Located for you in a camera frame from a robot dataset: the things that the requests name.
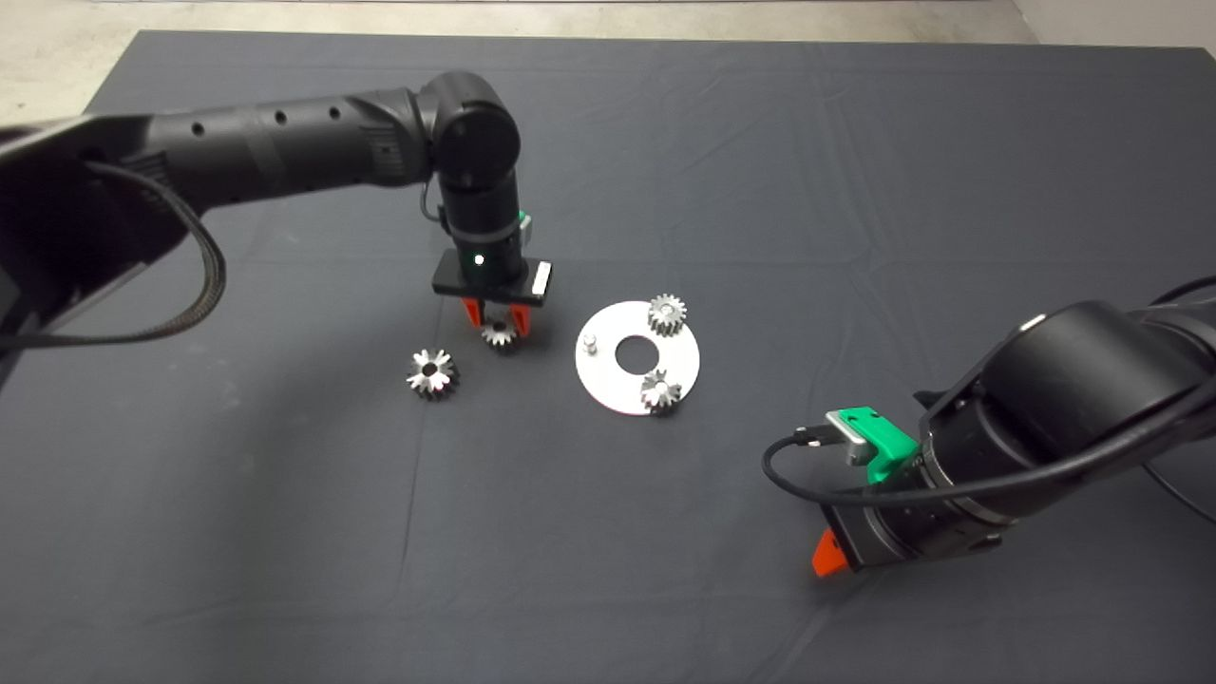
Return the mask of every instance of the gear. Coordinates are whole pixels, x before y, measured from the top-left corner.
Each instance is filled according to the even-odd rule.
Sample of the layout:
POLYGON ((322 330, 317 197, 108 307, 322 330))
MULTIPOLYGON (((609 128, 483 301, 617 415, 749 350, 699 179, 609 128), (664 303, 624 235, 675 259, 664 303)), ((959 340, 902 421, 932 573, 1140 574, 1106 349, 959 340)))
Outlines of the gear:
POLYGON ((687 315, 688 307, 675 295, 659 295, 651 299, 651 309, 646 313, 651 330, 664 337, 680 332, 687 315))
POLYGON ((680 403, 680 386, 668 382, 668 371, 652 370, 642 377, 642 404, 652 414, 670 411, 680 403))
POLYGON ((490 319, 482 326, 482 340, 495 352, 510 352, 519 341, 519 331, 510 318, 490 319))
POLYGON ((413 355, 410 388, 424 399, 443 399, 460 382, 460 370, 451 354, 439 349, 423 349, 413 355))

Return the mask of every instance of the floor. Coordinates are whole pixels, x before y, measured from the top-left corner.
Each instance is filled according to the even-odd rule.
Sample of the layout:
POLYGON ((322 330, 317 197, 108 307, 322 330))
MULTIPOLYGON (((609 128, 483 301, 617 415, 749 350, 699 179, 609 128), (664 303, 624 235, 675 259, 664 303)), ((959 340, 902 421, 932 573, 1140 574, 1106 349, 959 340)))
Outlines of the floor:
POLYGON ((1034 43, 1013 0, 376 4, 0 0, 0 125, 77 114, 140 28, 1034 43))

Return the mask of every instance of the cable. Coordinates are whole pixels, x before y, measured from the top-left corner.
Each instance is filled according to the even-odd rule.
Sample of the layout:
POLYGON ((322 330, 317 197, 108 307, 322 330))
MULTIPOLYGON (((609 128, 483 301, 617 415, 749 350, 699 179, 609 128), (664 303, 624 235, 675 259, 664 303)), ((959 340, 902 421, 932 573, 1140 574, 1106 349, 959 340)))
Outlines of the cable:
POLYGON ((83 335, 2 335, 0 349, 35 349, 49 347, 84 347, 95 344, 126 344, 159 340, 188 330, 206 319, 224 295, 226 271, 224 254, 210 232, 203 226, 198 214, 169 187, 120 167, 98 162, 85 162, 94 174, 137 186, 142 191, 156 195, 176 215, 186 230, 198 241, 203 257, 203 290, 190 307, 171 319, 128 335, 83 336, 83 335))
MULTIPOLYGON (((1161 295, 1156 299, 1153 299, 1152 305, 1155 307, 1159 304, 1169 304, 1181 297, 1190 295, 1192 292, 1198 292, 1199 290, 1204 290, 1214 285, 1216 285, 1216 275, 1197 277, 1195 280, 1192 280, 1189 282, 1183 282, 1182 285, 1170 290, 1165 295, 1161 295)), ((1198 515, 1199 517, 1206 520, 1212 525, 1216 525, 1216 515, 1211 514, 1210 511, 1197 504, 1190 497, 1183 494, 1177 487, 1173 486, 1172 482, 1170 482, 1164 475, 1161 475, 1161 471, 1153 467, 1153 464, 1143 462, 1141 464, 1141 467, 1143 467, 1144 472, 1147 472, 1148 476, 1153 478, 1153 482, 1156 482, 1158 484, 1161 486, 1161 489, 1165 489, 1166 494, 1173 497, 1175 500, 1177 500, 1180 504, 1190 509, 1190 512, 1198 515)))
POLYGON ((435 223, 443 223, 443 220, 438 215, 432 214, 430 209, 427 207, 427 195, 429 192, 430 192, 430 179, 428 178, 427 181, 422 184, 422 194, 418 195, 418 207, 422 209, 422 215, 427 217, 429 220, 433 220, 435 223))
POLYGON ((1190 497, 1187 497, 1186 494, 1180 492, 1178 488, 1175 487, 1172 482, 1166 480, 1164 475, 1161 475, 1155 467, 1153 467, 1153 464, 1143 464, 1141 465, 1141 467, 1144 469, 1144 472, 1147 472, 1148 476, 1152 477, 1154 482, 1161 486, 1161 489, 1165 489, 1166 494, 1173 497, 1175 499, 1178 500, 1180 504, 1190 509, 1190 512, 1198 515, 1199 517, 1206 520, 1212 525, 1216 525, 1216 515, 1210 514, 1203 506, 1194 503, 1190 499, 1190 497))
POLYGON ((1197 277, 1189 282, 1183 282, 1182 285, 1170 290, 1165 295, 1161 295, 1156 299, 1153 299, 1150 305, 1155 307, 1158 304, 1169 304, 1180 297, 1186 297, 1192 292, 1198 292, 1205 287, 1211 287, 1216 285, 1216 275, 1207 275, 1204 277, 1197 277))
POLYGON ((1159 437, 1165 431, 1184 420, 1192 413, 1204 408, 1216 399, 1216 376, 1195 387, 1186 397, 1175 402, 1160 413, 1128 427, 1127 430, 1103 439, 1075 456, 1060 459, 1052 464, 1034 467, 1013 475, 990 477, 934 489, 913 489, 907 492, 889 492, 883 494, 852 494, 846 492, 823 492, 807 489, 794 484, 772 467, 772 459, 786 447, 806 444, 810 438, 804 433, 794 433, 769 445, 761 459, 765 476, 786 492, 807 501, 831 506, 873 506, 897 508, 913 504, 929 504, 947 499, 1003 494, 1017 489, 1036 487, 1046 482, 1080 476, 1103 464, 1116 460, 1127 452, 1159 437))

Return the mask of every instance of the green mount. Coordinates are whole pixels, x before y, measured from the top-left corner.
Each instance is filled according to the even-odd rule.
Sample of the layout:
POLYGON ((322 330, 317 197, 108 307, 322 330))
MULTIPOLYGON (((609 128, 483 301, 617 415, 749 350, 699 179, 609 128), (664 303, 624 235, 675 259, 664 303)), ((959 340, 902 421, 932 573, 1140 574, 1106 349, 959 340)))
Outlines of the green mount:
POLYGON ((908 437, 894 422, 869 407, 840 409, 834 413, 840 424, 852 428, 877 452, 866 465, 866 477, 871 484, 886 480, 886 476, 894 472, 901 462, 914 455, 919 447, 916 439, 908 437))

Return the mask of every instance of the white circular plate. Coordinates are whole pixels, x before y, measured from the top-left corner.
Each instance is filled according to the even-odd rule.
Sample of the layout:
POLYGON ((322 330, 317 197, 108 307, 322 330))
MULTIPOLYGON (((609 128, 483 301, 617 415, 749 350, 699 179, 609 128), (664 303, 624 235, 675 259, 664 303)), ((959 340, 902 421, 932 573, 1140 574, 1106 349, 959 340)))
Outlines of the white circular plate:
POLYGON ((647 321, 647 302, 620 302, 599 310, 579 331, 574 341, 574 368, 587 392, 601 404, 625 415, 649 415, 642 405, 642 376, 629 372, 617 363, 617 346, 626 337, 643 337, 659 351, 659 363, 654 366, 668 372, 666 381, 680 386, 683 400, 697 382, 700 370, 700 349, 687 325, 680 332, 664 337, 647 321), (582 346, 587 335, 596 336, 596 353, 589 354, 582 346))

